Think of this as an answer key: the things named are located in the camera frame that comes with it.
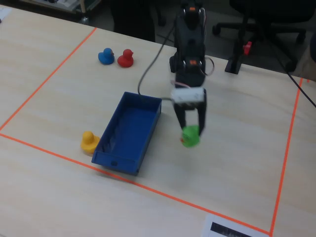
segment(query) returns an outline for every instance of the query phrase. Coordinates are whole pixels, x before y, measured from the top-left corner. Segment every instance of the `blue plastic bin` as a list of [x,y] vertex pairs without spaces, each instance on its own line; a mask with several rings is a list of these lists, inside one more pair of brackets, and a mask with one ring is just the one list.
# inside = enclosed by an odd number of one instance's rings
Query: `blue plastic bin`
[[125,92],[105,129],[92,163],[137,175],[161,114],[160,98]]

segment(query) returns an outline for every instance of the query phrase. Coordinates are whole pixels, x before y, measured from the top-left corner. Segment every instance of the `red rubber duck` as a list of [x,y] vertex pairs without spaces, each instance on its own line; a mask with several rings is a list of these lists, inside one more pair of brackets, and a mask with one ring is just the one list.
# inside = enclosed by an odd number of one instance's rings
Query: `red rubber duck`
[[131,67],[134,63],[134,59],[132,56],[133,56],[132,50],[130,49],[124,50],[123,55],[118,57],[118,64],[124,68]]

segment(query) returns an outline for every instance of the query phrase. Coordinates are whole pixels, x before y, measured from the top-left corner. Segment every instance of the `green rubber duck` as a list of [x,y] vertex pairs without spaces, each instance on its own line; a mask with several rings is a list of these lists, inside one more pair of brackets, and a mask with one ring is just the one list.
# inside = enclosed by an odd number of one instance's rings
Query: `green rubber duck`
[[199,143],[199,126],[185,126],[182,129],[182,138],[181,142],[185,147],[194,147]]

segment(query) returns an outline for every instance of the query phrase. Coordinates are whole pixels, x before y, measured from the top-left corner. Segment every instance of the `yellow rubber duck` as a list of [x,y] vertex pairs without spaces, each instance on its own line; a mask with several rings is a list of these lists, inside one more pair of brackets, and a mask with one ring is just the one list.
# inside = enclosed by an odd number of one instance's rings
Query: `yellow rubber duck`
[[92,132],[87,131],[82,135],[81,148],[87,153],[94,153],[100,138],[94,136]]

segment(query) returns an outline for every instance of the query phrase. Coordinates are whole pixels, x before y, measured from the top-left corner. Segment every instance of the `red object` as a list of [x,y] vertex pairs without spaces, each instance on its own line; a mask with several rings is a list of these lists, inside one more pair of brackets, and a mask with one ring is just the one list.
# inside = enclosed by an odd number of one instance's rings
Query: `red object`
[[243,53],[244,53],[244,55],[247,55],[247,56],[249,55],[251,46],[252,46],[252,42],[251,41],[249,41],[246,45],[243,46]]
[[134,63],[134,59],[132,56],[133,56],[132,50],[130,49],[124,50],[123,55],[118,57],[118,64],[124,68],[131,67]]

